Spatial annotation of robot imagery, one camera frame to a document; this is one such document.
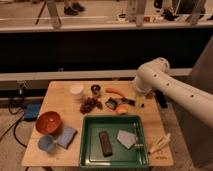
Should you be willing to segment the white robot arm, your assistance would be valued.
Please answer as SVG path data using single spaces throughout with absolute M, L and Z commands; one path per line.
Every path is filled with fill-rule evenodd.
M 148 95 L 153 88 L 213 128 L 213 95 L 168 75 L 169 62 L 158 57 L 142 64 L 136 72 L 133 87 L 138 95 Z

